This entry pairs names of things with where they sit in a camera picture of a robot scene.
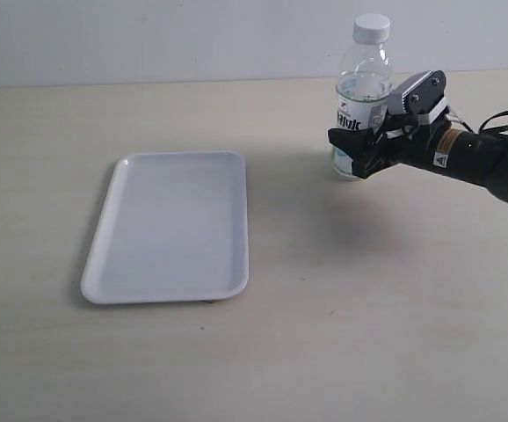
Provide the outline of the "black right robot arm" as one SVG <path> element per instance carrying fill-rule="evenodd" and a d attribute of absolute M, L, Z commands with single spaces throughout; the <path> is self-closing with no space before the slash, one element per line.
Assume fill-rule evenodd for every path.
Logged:
<path fill-rule="evenodd" d="M 508 125 L 477 133 L 452 127 L 445 110 L 433 123 L 388 115 L 380 129 L 331 128 L 329 143 L 352 160 L 352 174 L 367 179 L 398 164 L 480 186 L 508 204 Z"/>

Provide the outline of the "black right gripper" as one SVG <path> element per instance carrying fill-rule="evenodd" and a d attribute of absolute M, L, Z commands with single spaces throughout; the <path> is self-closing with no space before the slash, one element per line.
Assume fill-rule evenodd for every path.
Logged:
<path fill-rule="evenodd" d="M 345 154 L 359 154 L 352 158 L 352 175 L 359 179 L 368 179 L 396 164 L 421 170 L 444 170 L 443 166 L 434 164 L 434 157 L 441 136 L 451 127 L 446 117 L 448 113 L 448 109 L 443 109 L 432 123 L 426 125 L 418 124 L 420 114 L 387 113 L 379 132 L 379 148 L 371 149 L 377 138 L 371 128 L 330 128 L 328 140 Z"/>

